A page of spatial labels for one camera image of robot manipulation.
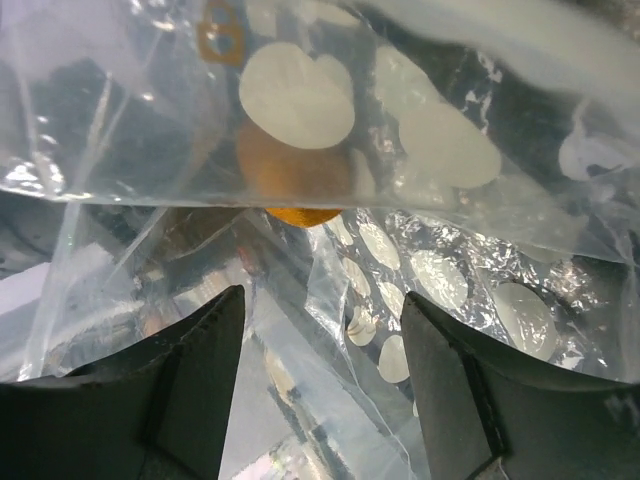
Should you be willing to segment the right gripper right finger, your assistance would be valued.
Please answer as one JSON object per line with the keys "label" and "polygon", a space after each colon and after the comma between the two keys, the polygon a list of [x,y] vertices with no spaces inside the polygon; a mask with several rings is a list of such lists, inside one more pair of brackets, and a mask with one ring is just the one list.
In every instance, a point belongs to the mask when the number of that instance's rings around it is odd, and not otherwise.
{"label": "right gripper right finger", "polygon": [[415,292],[401,327],[432,478],[638,478],[638,384],[538,360]]}

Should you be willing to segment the polka dot zip top bag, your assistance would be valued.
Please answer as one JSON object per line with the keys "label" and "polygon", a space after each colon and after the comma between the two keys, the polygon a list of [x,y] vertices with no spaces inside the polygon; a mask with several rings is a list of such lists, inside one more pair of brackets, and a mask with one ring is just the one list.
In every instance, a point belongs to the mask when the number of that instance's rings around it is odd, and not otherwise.
{"label": "polka dot zip top bag", "polygon": [[635,479],[635,1],[5,1],[5,479]]}

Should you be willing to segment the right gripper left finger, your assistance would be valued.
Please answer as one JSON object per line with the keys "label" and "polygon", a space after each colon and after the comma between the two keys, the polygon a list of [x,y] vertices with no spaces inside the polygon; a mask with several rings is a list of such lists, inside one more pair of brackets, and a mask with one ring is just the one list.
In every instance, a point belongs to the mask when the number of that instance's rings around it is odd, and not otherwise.
{"label": "right gripper left finger", "polygon": [[62,377],[1,387],[5,479],[214,479],[245,324],[245,292]]}

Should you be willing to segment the brown fake kiwi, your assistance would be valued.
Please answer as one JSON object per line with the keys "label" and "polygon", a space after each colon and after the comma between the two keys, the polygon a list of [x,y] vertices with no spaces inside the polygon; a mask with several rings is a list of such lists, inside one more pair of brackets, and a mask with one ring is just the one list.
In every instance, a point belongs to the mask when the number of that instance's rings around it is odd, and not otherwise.
{"label": "brown fake kiwi", "polygon": [[301,149],[270,136],[247,120],[236,135],[236,155],[247,186],[263,196],[300,201],[332,200],[350,192],[346,148]]}

